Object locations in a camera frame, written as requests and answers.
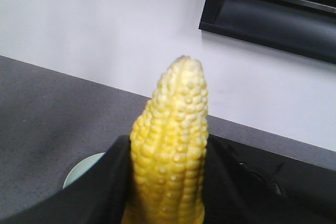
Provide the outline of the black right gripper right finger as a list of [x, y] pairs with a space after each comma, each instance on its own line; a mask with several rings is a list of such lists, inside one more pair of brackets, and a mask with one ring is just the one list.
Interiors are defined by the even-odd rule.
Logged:
[[205, 223], [335, 223], [335, 214], [283, 196], [272, 178], [260, 179], [209, 138], [203, 199]]

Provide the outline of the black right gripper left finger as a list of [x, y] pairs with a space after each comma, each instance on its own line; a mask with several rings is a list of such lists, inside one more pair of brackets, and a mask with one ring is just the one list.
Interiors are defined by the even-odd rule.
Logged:
[[119, 136], [69, 186], [1, 223], [121, 223], [130, 189], [130, 140]]

